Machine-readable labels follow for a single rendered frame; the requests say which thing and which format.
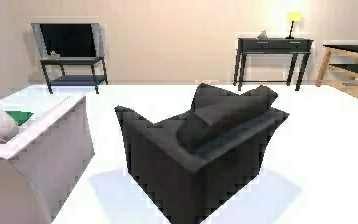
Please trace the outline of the wooden shelf with black tops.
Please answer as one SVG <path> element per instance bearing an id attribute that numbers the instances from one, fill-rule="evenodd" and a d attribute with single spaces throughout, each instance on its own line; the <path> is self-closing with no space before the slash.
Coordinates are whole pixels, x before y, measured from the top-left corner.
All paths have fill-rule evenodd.
<path id="1" fill-rule="evenodd" d="M 324 44 L 323 47 L 325 48 L 324 56 L 315 85 L 317 87 L 328 85 L 358 99 L 358 45 Z M 332 53 L 353 57 L 355 62 L 330 63 Z M 343 73 L 349 77 L 349 80 L 325 80 L 324 75 L 327 70 Z"/>

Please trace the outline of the yellow shade table lamp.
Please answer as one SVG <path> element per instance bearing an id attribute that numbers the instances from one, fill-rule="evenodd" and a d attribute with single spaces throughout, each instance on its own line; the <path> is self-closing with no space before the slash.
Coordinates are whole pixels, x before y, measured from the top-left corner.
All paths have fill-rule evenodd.
<path id="1" fill-rule="evenodd" d="M 296 22 L 302 20 L 302 13 L 300 11 L 290 11 L 287 13 L 287 21 L 290 23 L 290 30 L 287 39 L 293 39 L 293 29 Z"/>

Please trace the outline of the green triangular cushion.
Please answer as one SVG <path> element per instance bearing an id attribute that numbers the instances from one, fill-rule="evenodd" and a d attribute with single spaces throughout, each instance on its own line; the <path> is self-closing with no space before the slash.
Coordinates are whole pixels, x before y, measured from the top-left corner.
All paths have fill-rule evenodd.
<path id="1" fill-rule="evenodd" d="M 28 121 L 32 116 L 32 112 L 25 111 L 7 111 L 7 114 L 19 125 L 21 126 L 26 121 Z"/>

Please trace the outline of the black console table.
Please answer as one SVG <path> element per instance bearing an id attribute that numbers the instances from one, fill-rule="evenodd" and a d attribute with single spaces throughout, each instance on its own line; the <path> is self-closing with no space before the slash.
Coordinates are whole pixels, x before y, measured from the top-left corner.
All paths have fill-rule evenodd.
<path id="1" fill-rule="evenodd" d="M 245 65 L 248 55 L 291 55 L 291 63 L 289 67 L 289 73 L 285 83 L 291 84 L 291 79 L 294 74 L 296 60 L 299 55 L 302 55 L 302 61 L 300 64 L 299 74 L 296 81 L 295 90 L 299 91 L 303 77 L 307 68 L 308 59 L 311 55 L 312 39 L 306 38 L 268 38 L 268 39 L 256 39 L 256 38 L 238 38 L 237 49 L 235 56 L 235 68 L 233 75 L 233 85 L 238 86 L 238 90 L 241 90 L 244 80 Z"/>

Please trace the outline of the black television set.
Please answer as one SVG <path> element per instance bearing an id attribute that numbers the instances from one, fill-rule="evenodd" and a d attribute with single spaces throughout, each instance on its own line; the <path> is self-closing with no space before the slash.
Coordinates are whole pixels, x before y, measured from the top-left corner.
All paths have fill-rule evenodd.
<path id="1" fill-rule="evenodd" d="M 103 57 L 104 43 L 99 23 L 32 23 L 42 58 L 54 51 L 61 57 Z"/>

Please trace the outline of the black television stand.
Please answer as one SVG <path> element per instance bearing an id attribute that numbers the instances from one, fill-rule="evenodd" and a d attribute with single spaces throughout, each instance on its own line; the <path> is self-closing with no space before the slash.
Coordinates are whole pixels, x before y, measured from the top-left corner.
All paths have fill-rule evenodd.
<path id="1" fill-rule="evenodd" d="M 103 57 L 47 57 L 40 60 L 47 89 L 50 94 L 54 87 L 92 86 L 99 93 L 99 85 L 108 84 L 106 63 Z M 48 66 L 58 66 L 61 75 L 50 78 Z"/>

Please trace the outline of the pale grey sofa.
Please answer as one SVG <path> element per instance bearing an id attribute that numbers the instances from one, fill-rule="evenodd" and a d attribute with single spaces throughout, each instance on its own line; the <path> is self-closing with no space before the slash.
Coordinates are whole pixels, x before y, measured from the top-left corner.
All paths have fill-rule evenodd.
<path id="1" fill-rule="evenodd" d="M 0 144 L 0 224 L 51 224 L 93 156 L 84 96 Z"/>

